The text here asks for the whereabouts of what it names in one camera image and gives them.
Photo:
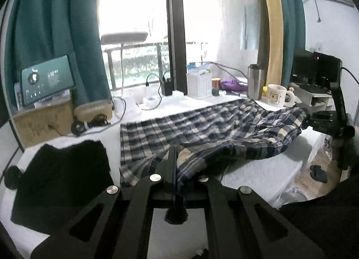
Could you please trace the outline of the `white perforated basket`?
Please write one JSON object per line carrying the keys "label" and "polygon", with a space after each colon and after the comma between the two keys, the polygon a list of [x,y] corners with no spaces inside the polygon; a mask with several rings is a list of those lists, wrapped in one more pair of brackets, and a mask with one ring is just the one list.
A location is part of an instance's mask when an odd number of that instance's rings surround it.
{"label": "white perforated basket", "polygon": [[203,99],[212,95],[212,73],[209,70],[187,73],[186,78],[189,97]]}

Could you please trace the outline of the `black power adapter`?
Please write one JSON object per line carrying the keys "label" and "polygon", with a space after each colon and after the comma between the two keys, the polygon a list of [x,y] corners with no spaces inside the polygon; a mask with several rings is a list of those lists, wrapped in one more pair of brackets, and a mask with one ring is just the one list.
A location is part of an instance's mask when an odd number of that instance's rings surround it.
{"label": "black power adapter", "polygon": [[162,90],[162,95],[164,96],[171,96],[172,95],[172,91],[173,91],[173,82],[172,79],[163,77],[162,78],[162,86],[161,86],[161,90]]}

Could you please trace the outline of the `teal and yellow right curtain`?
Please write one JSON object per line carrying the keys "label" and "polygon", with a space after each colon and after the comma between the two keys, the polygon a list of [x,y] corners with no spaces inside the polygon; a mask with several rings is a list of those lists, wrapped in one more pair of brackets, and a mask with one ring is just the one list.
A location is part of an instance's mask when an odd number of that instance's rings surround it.
{"label": "teal and yellow right curtain", "polygon": [[296,48],[305,48],[302,0],[259,0],[260,34],[257,64],[264,84],[287,87]]}

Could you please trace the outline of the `white cylindrical cup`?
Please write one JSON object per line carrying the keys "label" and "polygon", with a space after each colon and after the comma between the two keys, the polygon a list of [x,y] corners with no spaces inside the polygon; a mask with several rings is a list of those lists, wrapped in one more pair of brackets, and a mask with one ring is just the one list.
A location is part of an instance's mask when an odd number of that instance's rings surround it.
{"label": "white cylindrical cup", "polygon": [[122,98],[126,103],[126,108],[128,111],[134,110],[136,108],[136,100],[134,97],[134,93],[126,92],[122,95]]}

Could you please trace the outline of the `blue plaid pants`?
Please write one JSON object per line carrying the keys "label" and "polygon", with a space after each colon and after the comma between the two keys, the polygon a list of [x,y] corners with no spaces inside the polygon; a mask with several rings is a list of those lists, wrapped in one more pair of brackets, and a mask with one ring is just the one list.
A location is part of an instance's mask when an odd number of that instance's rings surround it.
{"label": "blue plaid pants", "polygon": [[216,172],[235,159],[277,156],[301,134],[309,117],[303,108],[268,111],[238,99],[120,127],[120,183],[136,185],[178,152],[177,181],[182,187],[205,170]]}

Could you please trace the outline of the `brown cardboard box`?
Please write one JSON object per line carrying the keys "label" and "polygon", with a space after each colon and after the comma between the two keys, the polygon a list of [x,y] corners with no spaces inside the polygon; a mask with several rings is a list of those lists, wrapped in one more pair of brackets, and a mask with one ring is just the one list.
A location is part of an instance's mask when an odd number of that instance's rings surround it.
{"label": "brown cardboard box", "polygon": [[13,120],[22,146],[35,146],[71,133],[72,101],[18,113]]}

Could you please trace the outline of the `grey desk lamp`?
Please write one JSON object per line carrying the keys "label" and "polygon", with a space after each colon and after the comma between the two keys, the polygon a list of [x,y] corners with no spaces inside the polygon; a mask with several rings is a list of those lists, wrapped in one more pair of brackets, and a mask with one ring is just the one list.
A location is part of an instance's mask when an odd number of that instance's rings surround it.
{"label": "grey desk lamp", "polygon": [[104,52],[107,54],[109,75],[111,80],[112,90],[118,90],[116,85],[116,78],[114,75],[114,65],[113,65],[113,51],[120,51],[120,71],[121,71],[121,95],[124,91],[124,67],[123,67],[123,50],[125,44],[139,44],[146,41],[148,36],[147,32],[125,32],[125,33],[112,33],[112,34],[103,34],[100,37],[100,42],[102,46],[113,46],[112,48],[106,48]]}

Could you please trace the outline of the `teal screen tablet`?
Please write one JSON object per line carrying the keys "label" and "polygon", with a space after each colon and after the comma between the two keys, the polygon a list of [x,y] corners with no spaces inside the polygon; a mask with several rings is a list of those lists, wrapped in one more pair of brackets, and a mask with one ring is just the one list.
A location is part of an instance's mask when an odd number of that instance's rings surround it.
{"label": "teal screen tablet", "polygon": [[75,87],[68,55],[24,68],[20,85],[24,106]]}

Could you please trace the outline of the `black monitor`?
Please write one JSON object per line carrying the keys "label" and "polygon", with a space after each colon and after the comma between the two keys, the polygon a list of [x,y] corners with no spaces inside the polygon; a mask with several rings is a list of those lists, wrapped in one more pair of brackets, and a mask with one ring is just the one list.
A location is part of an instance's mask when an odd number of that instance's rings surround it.
{"label": "black monitor", "polygon": [[328,94],[341,66],[342,61],[334,56],[296,48],[290,82],[310,93]]}

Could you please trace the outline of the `teal left curtain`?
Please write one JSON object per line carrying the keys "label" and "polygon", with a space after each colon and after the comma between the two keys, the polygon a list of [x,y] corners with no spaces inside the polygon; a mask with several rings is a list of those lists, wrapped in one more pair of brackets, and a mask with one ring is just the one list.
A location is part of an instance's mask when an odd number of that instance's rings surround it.
{"label": "teal left curtain", "polygon": [[68,56],[74,74],[76,106],[110,99],[100,45],[97,0],[14,0],[4,51],[8,102],[15,108],[14,84],[29,66]]}

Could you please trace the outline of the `purple cloth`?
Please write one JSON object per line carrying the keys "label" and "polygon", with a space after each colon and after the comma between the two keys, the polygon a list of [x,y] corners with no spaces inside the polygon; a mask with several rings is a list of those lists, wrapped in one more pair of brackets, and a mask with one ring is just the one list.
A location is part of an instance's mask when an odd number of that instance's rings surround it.
{"label": "purple cloth", "polygon": [[248,91],[248,85],[246,83],[241,83],[238,80],[230,79],[221,81],[221,89],[235,93],[245,93]]}

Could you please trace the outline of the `small yellow bottle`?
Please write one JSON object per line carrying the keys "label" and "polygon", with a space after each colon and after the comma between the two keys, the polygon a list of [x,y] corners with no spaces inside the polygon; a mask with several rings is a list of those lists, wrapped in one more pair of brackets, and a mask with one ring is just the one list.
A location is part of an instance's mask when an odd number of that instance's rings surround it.
{"label": "small yellow bottle", "polygon": [[262,89],[262,97],[266,98],[268,93],[268,87],[264,86]]}

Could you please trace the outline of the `beige oval container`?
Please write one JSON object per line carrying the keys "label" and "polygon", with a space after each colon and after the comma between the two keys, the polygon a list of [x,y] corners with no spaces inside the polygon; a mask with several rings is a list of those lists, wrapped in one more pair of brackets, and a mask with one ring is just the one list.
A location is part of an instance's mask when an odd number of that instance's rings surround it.
{"label": "beige oval container", "polygon": [[91,122],[97,115],[104,114],[108,120],[113,118],[113,103],[110,100],[98,100],[77,106],[74,117],[81,122]]}

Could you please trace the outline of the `white printed mug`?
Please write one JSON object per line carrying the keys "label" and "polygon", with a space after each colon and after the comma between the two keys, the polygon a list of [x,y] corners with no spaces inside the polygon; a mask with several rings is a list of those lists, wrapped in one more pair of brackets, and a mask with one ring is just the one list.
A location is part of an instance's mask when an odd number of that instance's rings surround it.
{"label": "white printed mug", "polygon": [[269,84],[267,86],[267,104],[280,108],[293,107],[295,105],[295,95],[286,87]]}

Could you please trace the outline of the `stainless steel tumbler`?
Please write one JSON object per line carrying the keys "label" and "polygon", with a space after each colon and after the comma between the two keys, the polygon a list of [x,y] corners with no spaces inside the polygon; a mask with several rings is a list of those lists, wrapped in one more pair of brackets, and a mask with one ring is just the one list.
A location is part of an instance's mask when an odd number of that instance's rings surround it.
{"label": "stainless steel tumbler", "polygon": [[266,72],[257,64],[248,66],[248,98],[260,100],[264,87]]}

